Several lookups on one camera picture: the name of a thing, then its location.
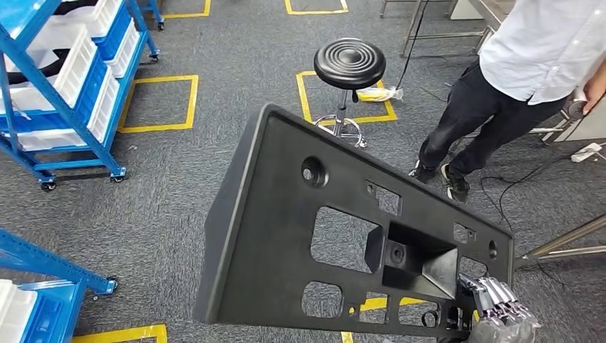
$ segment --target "power strip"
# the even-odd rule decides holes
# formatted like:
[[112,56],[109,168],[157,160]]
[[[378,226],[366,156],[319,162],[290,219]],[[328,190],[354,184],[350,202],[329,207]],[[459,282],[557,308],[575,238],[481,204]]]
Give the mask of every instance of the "power strip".
[[573,162],[576,163],[580,163],[588,158],[590,158],[591,156],[593,156],[596,152],[602,150],[602,146],[599,145],[598,143],[591,143],[589,145],[587,145],[585,148],[575,152],[570,159]]

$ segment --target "storage bin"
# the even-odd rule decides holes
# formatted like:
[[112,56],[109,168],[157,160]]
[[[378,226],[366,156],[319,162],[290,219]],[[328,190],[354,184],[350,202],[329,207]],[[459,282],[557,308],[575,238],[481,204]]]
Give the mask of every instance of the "storage bin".
[[19,343],[36,304],[35,291],[23,291],[11,280],[0,279],[0,337],[2,343]]
[[139,32],[136,30],[134,21],[131,19],[129,28],[126,30],[122,43],[118,48],[116,57],[107,62],[107,65],[114,73],[114,77],[120,79],[126,74],[131,60],[133,59],[134,51],[139,43]]
[[[70,49],[61,71],[47,79],[65,102],[70,107],[74,107],[97,53],[97,47],[83,25],[69,26],[70,29],[66,27],[55,31],[42,30],[27,53],[34,61],[34,65],[41,68],[49,65],[53,58],[56,59],[52,49]],[[7,71],[19,71],[10,59],[5,57],[5,62]],[[29,82],[11,85],[11,99],[14,107],[22,111],[54,109],[42,93]],[[0,101],[0,114],[5,113],[4,103]]]
[[[104,143],[119,88],[120,84],[111,75],[111,70],[107,69],[99,95],[86,125],[100,143]],[[73,129],[32,131],[17,134],[17,136],[24,151],[52,149],[58,146],[86,145]]]
[[63,16],[51,16],[47,23],[85,24],[90,37],[104,37],[107,36],[123,3],[124,0],[99,0],[95,6],[81,7]]
[[[81,119],[83,124],[89,121],[90,115],[93,112],[96,99],[99,95],[101,85],[108,66],[101,60],[101,56],[97,53],[93,58],[92,67],[80,91],[80,95],[74,106],[76,115]],[[15,111],[14,127],[18,133],[50,130],[50,129],[70,129],[61,115],[54,110],[51,111]],[[0,131],[8,131],[9,125],[6,120],[6,115],[0,114]]]
[[93,38],[94,43],[99,47],[99,53],[101,53],[101,57],[104,61],[111,61],[116,56],[130,21],[131,16],[126,9],[126,3],[123,3],[114,18],[114,22],[111,24],[107,35]]
[[63,306],[61,300],[39,294],[21,343],[55,343],[51,339]]

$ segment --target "blue storage bin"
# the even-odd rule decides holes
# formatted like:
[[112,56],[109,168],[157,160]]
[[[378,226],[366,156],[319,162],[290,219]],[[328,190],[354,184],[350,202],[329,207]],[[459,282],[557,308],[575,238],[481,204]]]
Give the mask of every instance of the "blue storage bin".
[[116,18],[111,23],[107,36],[93,38],[94,43],[101,52],[101,57],[104,61],[111,61],[116,56],[120,43],[126,34],[131,21],[131,16],[126,9],[126,2],[122,2]]
[[38,292],[21,343],[54,343],[51,342],[52,334],[59,321],[63,305],[62,301]]
[[[106,71],[107,65],[103,62],[101,55],[99,52],[95,53],[91,68],[86,75],[82,90],[80,91],[74,106],[76,115],[82,120],[82,124],[87,124],[89,122]],[[52,129],[72,129],[72,127],[61,118],[57,111],[25,111],[25,114],[31,120],[15,113],[14,126],[17,133]],[[9,124],[5,114],[0,114],[0,130],[5,132],[8,132],[9,130]]]

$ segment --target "round stool seat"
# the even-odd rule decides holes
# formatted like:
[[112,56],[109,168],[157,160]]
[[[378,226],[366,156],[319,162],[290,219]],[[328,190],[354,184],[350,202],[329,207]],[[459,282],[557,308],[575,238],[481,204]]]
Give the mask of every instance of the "round stool seat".
[[341,38],[323,46],[314,57],[318,77],[331,86],[356,90],[383,77],[385,56],[376,46],[356,38]]

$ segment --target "shoe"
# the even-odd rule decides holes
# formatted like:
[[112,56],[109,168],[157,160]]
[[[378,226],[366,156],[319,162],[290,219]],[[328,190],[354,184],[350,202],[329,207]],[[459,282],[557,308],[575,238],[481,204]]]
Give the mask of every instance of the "shoe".
[[408,176],[426,184],[429,180],[435,177],[435,174],[435,170],[425,168],[419,160],[417,161],[417,164],[415,164],[414,169],[411,170],[410,173],[408,173]]
[[448,182],[448,188],[446,190],[448,197],[456,202],[463,204],[467,203],[467,195],[470,192],[470,185],[465,181],[465,178],[455,176],[448,170],[448,163],[442,166],[440,171],[442,176]]

